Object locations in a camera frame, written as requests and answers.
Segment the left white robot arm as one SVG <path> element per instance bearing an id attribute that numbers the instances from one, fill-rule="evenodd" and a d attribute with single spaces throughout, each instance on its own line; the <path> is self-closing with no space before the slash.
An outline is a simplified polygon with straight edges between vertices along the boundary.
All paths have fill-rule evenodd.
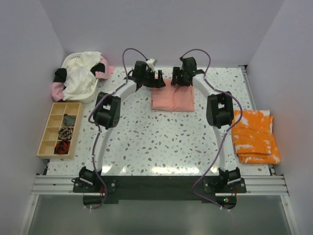
<path id="1" fill-rule="evenodd" d="M 100 92 L 88 122 L 97 127 L 97 134 L 90 149 L 90 162 L 79 171 L 79 180 L 90 192 L 96 192 L 101 185 L 106 186 L 101 179 L 103 157 L 110 134 L 120 120 L 121 102 L 138 91 L 142 86 L 148 88 L 163 88 L 165 83 L 162 71 L 158 71 L 155 79 L 156 59 L 136 61 L 134 69 L 126 72 L 125 82 L 111 93 Z"/>

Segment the salmon pink t-shirt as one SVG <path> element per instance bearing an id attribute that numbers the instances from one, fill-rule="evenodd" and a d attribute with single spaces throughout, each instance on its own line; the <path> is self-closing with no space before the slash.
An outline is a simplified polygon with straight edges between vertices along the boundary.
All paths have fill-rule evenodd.
<path id="1" fill-rule="evenodd" d="M 171 85 L 165 78 L 165 87 L 152 88 L 152 109 L 167 112 L 193 112 L 195 96 L 193 86 Z"/>

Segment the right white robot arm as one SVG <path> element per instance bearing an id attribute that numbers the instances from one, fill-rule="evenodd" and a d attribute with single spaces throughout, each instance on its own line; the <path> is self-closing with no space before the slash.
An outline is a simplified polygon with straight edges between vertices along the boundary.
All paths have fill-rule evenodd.
<path id="1" fill-rule="evenodd" d="M 206 119 L 213 127 L 219 145 L 216 159 L 219 162 L 219 178 L 216 187 L 230 192 L 241 180 L 240 170 L 234 162 L 231 129 L 239 123 L 234 120 L 231 92 L 215 88 L 206 78 L 206 71 L 198 69 L 195 58 L 180 58 L 182 65 L 173 67 L 172 77 L 163 79 L 162 71 L 155 71 L 156 59 L 147 59 L 139 73 L 143 85 L 152 89 L 152 109 L 168 112 L 194 111 L 194 89 L 207 99 Z"/>

